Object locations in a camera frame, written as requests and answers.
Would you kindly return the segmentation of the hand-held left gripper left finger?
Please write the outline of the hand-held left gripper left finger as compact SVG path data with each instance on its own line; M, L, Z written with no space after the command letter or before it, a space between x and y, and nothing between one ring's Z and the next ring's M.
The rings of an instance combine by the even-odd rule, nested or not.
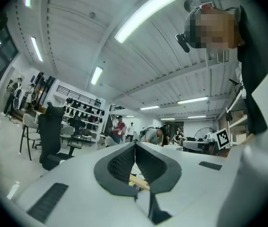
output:
M98 184L112 195L136 197L138 190L129 185L135 163L135 144L124 147L101 158L94 166Z

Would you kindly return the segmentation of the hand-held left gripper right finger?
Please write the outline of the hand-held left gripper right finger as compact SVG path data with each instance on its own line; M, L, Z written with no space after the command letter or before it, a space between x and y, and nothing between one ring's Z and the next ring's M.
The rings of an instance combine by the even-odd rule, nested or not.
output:
M140 142L135 144L135 163L152 193L170 192L181 177L176 160Z

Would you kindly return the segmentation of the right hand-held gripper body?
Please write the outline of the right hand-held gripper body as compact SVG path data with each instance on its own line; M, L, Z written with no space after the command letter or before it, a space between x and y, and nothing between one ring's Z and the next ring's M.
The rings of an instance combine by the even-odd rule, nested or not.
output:
M219 151L229 148L230 145L229 137L225 128L208 133L206 142L209 143L211 154L218 154Z

